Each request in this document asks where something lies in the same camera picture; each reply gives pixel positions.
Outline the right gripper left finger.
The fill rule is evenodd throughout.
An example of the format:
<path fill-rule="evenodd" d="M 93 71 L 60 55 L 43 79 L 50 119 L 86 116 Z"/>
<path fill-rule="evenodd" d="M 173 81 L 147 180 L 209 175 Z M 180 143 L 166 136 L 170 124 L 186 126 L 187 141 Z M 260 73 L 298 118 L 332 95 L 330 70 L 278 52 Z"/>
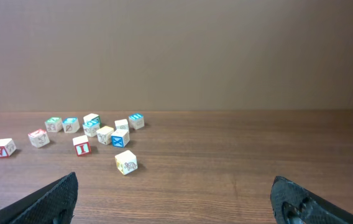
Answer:
<path fill-rule="evenodd" d="M 70 224 L 78 199 L 74 172 L 0 210 L 0 224 Z"/>

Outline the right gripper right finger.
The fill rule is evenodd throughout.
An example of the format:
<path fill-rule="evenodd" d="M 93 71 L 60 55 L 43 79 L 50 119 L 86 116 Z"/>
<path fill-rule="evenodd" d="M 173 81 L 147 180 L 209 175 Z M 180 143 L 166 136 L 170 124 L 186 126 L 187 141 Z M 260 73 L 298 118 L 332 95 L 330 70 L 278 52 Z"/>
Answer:
<path fill-rule="evenodd" d="M 277 224 L 353 224 L 353 214 L 282 176 L 273 181 L 270 201 Z"/>

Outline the red A side block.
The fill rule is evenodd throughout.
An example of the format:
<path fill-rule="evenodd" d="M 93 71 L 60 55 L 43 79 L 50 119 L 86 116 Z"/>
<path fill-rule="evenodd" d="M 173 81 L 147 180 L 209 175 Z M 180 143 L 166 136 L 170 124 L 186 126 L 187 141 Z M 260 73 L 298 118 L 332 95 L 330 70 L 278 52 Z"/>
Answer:
<path fill-rule="evenodd" d="M 10 157 L 16 149 L 12 138 L 0 139 L 0 158 Z"/>

